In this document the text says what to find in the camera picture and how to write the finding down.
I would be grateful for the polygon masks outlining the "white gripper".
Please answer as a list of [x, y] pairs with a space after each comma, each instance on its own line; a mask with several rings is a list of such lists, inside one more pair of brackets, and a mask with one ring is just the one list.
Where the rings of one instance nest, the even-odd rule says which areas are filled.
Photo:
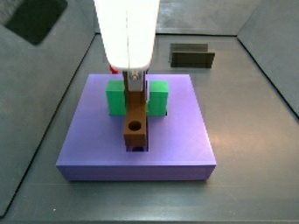
[[[110, 65], [119, 71], [147, 70], [153, 60], [161, 0], [95, 0]], [[145, 89], [143, 71], [130, 71], [131, 92]]]

